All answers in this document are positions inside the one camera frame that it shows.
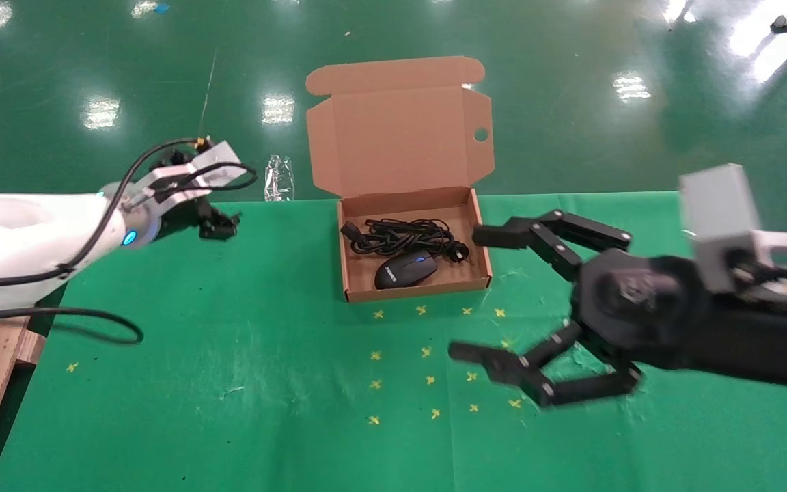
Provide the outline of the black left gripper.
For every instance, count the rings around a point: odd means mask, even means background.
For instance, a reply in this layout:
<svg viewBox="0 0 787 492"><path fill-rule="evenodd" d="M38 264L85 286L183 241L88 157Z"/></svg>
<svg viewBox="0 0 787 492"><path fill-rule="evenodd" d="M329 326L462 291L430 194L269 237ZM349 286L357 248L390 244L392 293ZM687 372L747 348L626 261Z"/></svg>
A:
<svg viewBox="0 0 787 492"><path fill-rule="evenodd" d="M165 149L156 153L150 171L184 165L193 159L191 150ZM199 237L209 241L227 241L238 234L241 213L227 215L213 208L206 197L185 200L161 217L160 233L175 233L185 228L199 228Z"/></svg>

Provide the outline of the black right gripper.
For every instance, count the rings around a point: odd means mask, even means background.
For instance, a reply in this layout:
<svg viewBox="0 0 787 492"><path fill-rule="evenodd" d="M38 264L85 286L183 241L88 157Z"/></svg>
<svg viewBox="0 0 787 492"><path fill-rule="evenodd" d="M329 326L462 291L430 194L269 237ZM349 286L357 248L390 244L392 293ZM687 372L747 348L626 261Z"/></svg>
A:
<svg viewBox="0 0 787 492"><path fill-rule="evenodd" d="M552 210L512 216L501 226L473 227L484 248L530 249L572 284L570 317L523 354L453 340L452 360L477 364L493 383L520 389L541 408L631 394L642 380L636 362L662 370L701 370L693 352L703 299L696 262L686 256L635 256L630 233L584 216ZM568 246L602 252L587 262ZM608 370L554 381L543 368L581 344Z"/></svg>

